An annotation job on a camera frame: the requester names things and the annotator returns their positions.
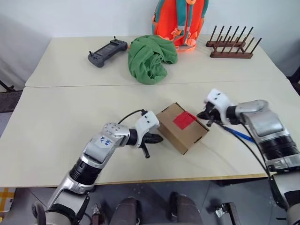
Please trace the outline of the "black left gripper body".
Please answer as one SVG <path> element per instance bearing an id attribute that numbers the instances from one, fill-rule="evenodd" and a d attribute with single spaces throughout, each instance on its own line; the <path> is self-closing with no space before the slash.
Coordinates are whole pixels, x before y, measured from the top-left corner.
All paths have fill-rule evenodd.
<path id="1" fill-rule="evenodd" d="M 150 158 L 150 154 L 149 154 L 148 149 L 147 149 L 147 147 L 146 147 L 146 141 L 148 140 L 148 134 L 149 134 L 149 133 L 147 132 L 147 133 L 143 136 L 141 145 L 139 146 L 139 148 L 142 149 L 145 158 Z"/>

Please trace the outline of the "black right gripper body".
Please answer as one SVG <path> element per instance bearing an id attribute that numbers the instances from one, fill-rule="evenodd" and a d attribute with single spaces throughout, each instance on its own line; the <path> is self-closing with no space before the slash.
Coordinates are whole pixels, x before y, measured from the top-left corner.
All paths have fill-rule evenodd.
<path id="1" fill-rule="evenodd" d="M 211 127 L 211 125 L 213 123 L 216 123 L 218 125 L 223 125 L 224 123 L 221 121 L 221 115 L 220 115 L 220 112 L 215 108 L 215 106 L 213 104 L 206 104 L 206 108 L 205 109 L 208 109 L 208 110 L 213 110 L 213 113 L 212 113 L 212 116 L 213 116 L 213 119 L 207 119 L 208 122 L 207 122 L 207 126 L 208 127 Z"/>

